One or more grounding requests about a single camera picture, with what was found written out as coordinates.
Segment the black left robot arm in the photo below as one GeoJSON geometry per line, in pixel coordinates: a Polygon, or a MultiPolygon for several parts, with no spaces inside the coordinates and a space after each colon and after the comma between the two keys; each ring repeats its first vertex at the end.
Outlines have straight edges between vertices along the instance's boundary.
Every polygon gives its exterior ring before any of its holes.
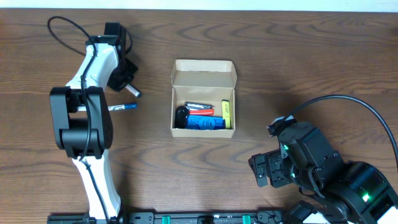
{"type": "Polygon", "coordinates": [[[109,162],[113,124],[104,91],[121,91],[137,67],[124,34],[91,36],[75,76],[50,92],[55,142],[78,169],[89,202],[86,223],[127,223],[109,162]]]}

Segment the black correction tape dispenser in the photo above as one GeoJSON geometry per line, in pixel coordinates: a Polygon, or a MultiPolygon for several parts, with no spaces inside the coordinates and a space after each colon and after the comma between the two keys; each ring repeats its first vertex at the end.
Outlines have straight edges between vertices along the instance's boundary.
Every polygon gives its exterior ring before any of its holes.
{"type": "Polygon", "coordinates": [[[175,128],[185,129],[189,113],[190,111],[186,106],[179,106],[175,110],[175,128]]]}

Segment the cardboard box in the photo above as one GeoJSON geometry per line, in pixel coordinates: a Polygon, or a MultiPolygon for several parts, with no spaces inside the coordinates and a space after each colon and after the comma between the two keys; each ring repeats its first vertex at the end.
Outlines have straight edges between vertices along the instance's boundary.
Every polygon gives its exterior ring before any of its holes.
{"type": "Polygon", "coordinates": [[[235,87],[237,73],[228,60],[185,60],[174,63],[170,130],[173,137],[231,138],[236,130],[235,87]],[[197,130],[175,128],[175,110],[185,102],[212,105],[215,117],[222,118],[221,102],[230,103],[231,129],[197,130]]]}

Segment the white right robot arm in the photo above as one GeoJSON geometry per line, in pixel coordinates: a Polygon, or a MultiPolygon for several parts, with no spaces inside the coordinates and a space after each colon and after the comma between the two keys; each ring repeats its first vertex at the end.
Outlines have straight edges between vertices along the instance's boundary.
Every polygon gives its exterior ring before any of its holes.
{"type": "Polygon", "coordinates": [[[336,221],[388,223],[397,218],[397,193],[377,168],[366,162],[345,163],[338,152],[320,166],[297,167],[275,150],[249,160],[259,187],[289,184],[324,208],[336,221]]]}

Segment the yellow highlighter pen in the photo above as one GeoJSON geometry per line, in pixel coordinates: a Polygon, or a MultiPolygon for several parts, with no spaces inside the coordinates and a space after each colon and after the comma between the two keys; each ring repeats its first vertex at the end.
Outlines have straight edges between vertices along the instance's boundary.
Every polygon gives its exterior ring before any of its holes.
{"type": "Polygon", "coordinates": [[[230,103],[228,100],[221,102],[222,118],[224,120],[225,128],[231,129],[231,115],[230,115],[230,103]]]}

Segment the black capped white marker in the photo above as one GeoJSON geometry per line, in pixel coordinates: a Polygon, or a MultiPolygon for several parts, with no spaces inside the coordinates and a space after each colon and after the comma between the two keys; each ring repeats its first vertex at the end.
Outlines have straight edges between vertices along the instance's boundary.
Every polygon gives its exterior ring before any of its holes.
{"type": "Polygon", "coordinates": [[[132,93],[136,98],[140,98],[142,96],[142,92],[132,84],[127,84],[125,89],[132,93]]]}

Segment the red handled pliers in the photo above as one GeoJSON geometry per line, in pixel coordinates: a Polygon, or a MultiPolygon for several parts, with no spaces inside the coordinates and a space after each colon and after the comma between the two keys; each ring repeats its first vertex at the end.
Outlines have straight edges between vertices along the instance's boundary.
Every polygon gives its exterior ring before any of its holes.
{"type": "Polygon", "coordinates": [[[214,109],[212,105],[203,103],[185,102],[185,107],[189,110],[189,114],[198,116],[212,116],[214,109]]]}

